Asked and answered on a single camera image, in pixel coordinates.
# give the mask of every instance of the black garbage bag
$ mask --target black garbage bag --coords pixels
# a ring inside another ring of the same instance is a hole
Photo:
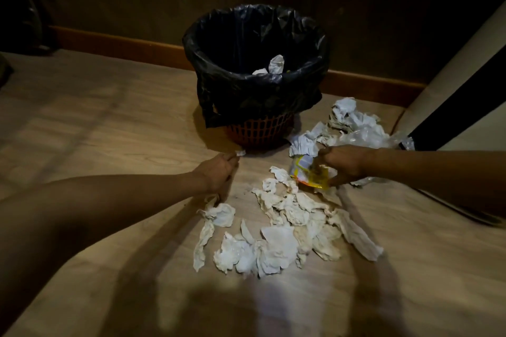
[[[297,113],[321,99],[328,70],[327,37],[309,17],[285,7],[241,5],[212,10],[183,36],[197,72],[197,95],[206,127]],[[283,55],[279,75],[252,75]]]

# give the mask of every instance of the orange plastic basket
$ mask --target orange plastic basket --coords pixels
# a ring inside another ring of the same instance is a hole
[[[286,129],[293,125],[294,114],[286,113],[259,120],[248,120],[242,124],[226,126],[228,137],[243,147],[264,147],[279,140]]]

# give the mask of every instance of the wooden baseboard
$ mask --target wooden baseboard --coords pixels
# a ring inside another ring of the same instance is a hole
[[[57,26],[50,31],[60,48],[193,71],[182,46]],[[408,107],[424,88],[422,83],[334,70],[320,85],[323,93],[401,107]]]

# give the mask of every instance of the hand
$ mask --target hand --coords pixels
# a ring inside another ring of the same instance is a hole
[[[239,165],[239,157],[234,153],[219,153],[210,160],[203,161],[193,170],[204,177],[206,193],[216,193]]]
[[[317,162],[338,171],[328,181],[330,186],[342,185],[367,177],[364,165],[374,155],[375,149],[357,145],[341,145],[320,149]]]

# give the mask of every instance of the floor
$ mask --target floor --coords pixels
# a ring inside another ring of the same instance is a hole
[[[5,54],[16,72],[0,90],[0,197],[78,175],[180,173],[217,151],[237,149],[205,130],[195,74],[60,50]],[[300,115],[326,120],[325,95]],[[359,101],[391,130],[402,109]],[[241,161],[227,202],[255,237],[268,219],[250,193],[288,148]],[[342,240],[343,257],[308,257],[258,280],[212,263],[223,228],[195,273],[192,251],[202,198],[179,203],[93,245],[48,283],[9,337],[503,335],[506,237],[398,183],[346,187],[343,205],[385,255],[365,261]]]

